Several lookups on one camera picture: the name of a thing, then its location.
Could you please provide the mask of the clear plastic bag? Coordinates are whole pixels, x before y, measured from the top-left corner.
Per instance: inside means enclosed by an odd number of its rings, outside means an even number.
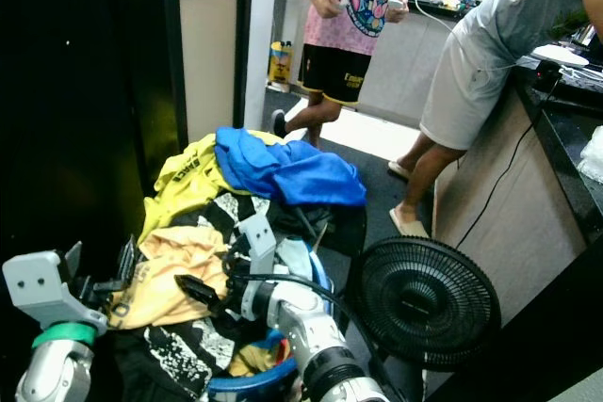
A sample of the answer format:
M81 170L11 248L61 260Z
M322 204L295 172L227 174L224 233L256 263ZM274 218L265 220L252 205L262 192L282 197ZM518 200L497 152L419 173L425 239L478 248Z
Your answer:
M577 170L582 177L603 184L603 125L594 129L589 142L581 150L580 157Z

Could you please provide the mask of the yellow package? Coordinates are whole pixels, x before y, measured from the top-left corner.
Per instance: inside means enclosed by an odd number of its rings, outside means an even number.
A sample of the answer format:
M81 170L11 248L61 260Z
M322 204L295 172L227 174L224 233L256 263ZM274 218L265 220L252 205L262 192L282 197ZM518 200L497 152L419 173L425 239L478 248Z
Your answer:
M292 41L273 41L269 48L269 87L290 90L290 59Z

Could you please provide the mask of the yellow red cloth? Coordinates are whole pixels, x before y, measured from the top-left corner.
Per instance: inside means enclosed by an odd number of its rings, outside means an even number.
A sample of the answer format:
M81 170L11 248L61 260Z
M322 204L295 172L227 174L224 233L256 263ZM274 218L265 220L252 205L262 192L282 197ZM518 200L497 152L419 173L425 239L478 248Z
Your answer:
M227 373L233 378L252 377L279 366L289 356L287 339L270 339L266 346L246 345L230 360Z

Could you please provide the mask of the blue garment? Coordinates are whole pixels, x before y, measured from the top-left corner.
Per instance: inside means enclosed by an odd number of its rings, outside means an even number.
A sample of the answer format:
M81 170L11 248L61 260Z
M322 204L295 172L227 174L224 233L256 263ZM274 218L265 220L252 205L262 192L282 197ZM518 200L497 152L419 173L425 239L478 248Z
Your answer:
M236 190L290 205L365 207L367 189L357 167L304 140L221 127L215 155L225 183Z

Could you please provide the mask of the white plate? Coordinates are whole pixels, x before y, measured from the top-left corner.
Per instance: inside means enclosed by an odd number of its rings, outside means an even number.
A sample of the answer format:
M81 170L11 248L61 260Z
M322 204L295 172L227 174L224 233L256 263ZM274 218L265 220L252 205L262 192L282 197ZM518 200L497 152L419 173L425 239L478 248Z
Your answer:
M538 46L530 56L542 61L556 63L556 65L568 66L572 68L585 68L589 65L589 59L577 55L572 49L565 48L557 44L546 44Z

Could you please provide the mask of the wooden counter with black top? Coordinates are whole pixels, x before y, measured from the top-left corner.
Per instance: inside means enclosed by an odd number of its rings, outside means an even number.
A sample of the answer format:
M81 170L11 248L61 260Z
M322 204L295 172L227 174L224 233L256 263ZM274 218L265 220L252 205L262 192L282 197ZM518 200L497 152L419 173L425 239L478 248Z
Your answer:
M510 71L468 153L436 179L433 200L433 238L486 273L503 325L603 240L603 184L577 170L603 106L533 82L531 70Z

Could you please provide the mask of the pale orange t-shirt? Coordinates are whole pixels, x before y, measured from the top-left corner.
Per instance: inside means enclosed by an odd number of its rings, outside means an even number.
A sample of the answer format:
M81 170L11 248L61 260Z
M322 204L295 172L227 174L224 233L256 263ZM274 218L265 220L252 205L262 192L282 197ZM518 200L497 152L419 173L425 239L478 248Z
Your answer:
M139 251L145 260L135 265L132 281L109 304L109 329L175 325L211 315L205 303L178 287L177 276L197 277L220 298L227 296L222 257L229 247L220 231L208 226L160 227L146 235Z

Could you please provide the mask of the person in pink shirt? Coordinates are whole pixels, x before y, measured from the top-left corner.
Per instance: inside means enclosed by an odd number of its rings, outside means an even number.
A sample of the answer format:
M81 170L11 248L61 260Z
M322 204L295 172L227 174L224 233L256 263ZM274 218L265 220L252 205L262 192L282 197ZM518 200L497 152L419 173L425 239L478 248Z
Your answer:
M408 0L310 0L301 49L305 109L288 118L272 114L272 132L285 137L303 130L318 145L320 130L346 106L357 106L383 29L408 14Z

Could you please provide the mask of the large black cabinet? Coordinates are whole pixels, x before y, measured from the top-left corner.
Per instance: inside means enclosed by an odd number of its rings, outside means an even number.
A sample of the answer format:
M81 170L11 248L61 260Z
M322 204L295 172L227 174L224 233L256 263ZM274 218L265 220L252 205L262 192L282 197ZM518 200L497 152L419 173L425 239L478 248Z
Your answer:
M148 191L139 75L164 65L163 0L3 0L0 250L115 254Z

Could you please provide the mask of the black floor fan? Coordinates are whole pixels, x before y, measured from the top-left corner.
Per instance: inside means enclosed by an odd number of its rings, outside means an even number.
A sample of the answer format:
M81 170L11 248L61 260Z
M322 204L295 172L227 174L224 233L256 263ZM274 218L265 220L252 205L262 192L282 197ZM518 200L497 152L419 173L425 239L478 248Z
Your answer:
M486 273L463 252L421 235L381 239L359 252L344 296L372 345L430 371L464 367L501 330Z

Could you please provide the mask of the black countertop appliance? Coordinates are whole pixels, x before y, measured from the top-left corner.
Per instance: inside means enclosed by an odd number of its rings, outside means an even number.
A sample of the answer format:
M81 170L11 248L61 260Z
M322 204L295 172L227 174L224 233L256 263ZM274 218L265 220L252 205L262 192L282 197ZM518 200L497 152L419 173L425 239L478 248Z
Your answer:
M563 65L548 59L521 59L518 66L534 73L535 89L554 92L555 89L577 89L603 95L603 67L586 63L584 66Z

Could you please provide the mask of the black white patterned garment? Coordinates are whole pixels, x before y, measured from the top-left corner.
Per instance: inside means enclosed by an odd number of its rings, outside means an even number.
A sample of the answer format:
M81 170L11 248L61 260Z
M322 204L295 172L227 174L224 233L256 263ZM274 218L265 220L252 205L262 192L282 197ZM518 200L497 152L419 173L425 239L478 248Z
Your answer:
M129 249L123 289L109 298L107 323L121 388L118 402L296 402L296 356L283 334L207 306L178 286L199 279L219 300L230 270L246 269L238 222L277 209L268 200L222 191L169 217Z

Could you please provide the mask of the blue laundry basket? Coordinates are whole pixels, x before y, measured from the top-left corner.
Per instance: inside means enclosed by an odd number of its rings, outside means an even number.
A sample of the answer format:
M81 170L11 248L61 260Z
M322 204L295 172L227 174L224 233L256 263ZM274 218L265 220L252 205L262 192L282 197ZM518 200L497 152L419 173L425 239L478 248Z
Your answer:
M279 330L267 330L250 342L253 353L270 353L272 367L246 377L214 377L208 383L212 402L283 402L298 375L297 360L290 355L287 338Z

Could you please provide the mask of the black framed beige door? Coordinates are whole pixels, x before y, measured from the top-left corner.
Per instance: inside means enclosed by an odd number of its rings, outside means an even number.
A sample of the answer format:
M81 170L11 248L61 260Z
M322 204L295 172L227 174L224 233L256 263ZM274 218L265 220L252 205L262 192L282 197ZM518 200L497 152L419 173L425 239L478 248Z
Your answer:
M244 122L247 0L165 0L182 143Z

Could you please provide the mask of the person in grey clothes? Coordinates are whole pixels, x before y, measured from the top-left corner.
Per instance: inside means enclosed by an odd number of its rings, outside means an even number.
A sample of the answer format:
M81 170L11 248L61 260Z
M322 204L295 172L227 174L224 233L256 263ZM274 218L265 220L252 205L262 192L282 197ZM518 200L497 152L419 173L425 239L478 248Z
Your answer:
M403 200L389 210L401 234L426 237L419 203L477 139L510 67L586 24L603 31L603 0L482 0L452 28L436 62L417 139L388 164L406 180Z

